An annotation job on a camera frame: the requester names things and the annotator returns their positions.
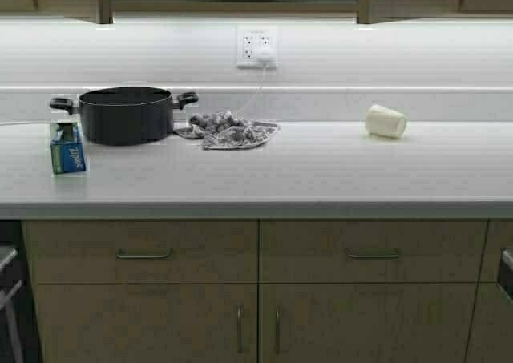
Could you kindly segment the robot base left corner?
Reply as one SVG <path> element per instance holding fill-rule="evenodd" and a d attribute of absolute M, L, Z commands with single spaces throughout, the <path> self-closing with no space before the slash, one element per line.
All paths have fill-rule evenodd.
<path fill-rule="evenodd" d="M 1 310 L 22 287 L 22 273 L 16 248 L 1 246 Z"/>

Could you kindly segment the robot base right corner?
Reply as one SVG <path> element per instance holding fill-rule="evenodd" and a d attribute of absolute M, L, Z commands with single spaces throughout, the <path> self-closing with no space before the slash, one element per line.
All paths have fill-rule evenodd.
<path fill-rule="evenodd" d="M 505 248 L 502 251 L 499 263 L 498 285 L 512 299 L 513 298 L 513 249 Z"/>

